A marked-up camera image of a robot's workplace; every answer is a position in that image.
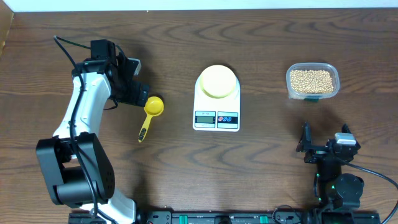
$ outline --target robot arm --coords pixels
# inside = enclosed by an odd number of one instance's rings
[[[140,61],[126,58],[120,48],[121,53],[116,56],[114,43],[93,40],[90,50],[91,57],[76,64],[72,70],[73,94],[61,125],[53,138],[38,142],[36,154],[53,203],[91,210],[93,194],[82,167],[63,165],[73,158],[72,143],[75,142],[95,189],[98,215],[120,224],[132,223],[136,217],[135,203],[115,189],[112,165],[97,136],[106,100],[145,106],[149,86],[132,79],[141,69]],[[77,105],[71,140],[70,120],[81,91],[79,76],[85,89]]]

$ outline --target white background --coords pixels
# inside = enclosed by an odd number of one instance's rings
[[[4,0],[4,2],[14,12],[398,7],[398,0]]]

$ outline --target wood grain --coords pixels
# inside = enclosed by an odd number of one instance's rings
[[[0,59],[0,223],[65,223],[70,212],[51,202],[35,156],[72,93],[72,65],[53,35],[118,43],[141,60],[151,93],[165,98],[142,144],[142,108],[103,114],[99,139],[116,186],[140,207],[315,205],[315,166],[295,152],[304,121],[320,144],[348,123],[362,145],[354,163],[398,180],[398,9],[18,13]],[[67,49],[76,61],[89,56]],[[285,73],[298,62],[334,65],[340,92],[318,103],[288,99]],[[195,80],[215,63],[233,68],[242,84],[238,133],[192,129]],[[343,171],[365,181],[361,209],[382,218],[391,211],[393,186]]]

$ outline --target container of beans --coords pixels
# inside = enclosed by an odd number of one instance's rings
[[[297,63],[286,73],[287,90],[292,99],[324,99],[340,89],[338,72],[327,63]]]

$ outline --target chickpeas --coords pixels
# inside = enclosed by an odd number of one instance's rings
[[[330,73],[323,70],[292,70],[290,82],[298,93],[332,93],[334,90]]]

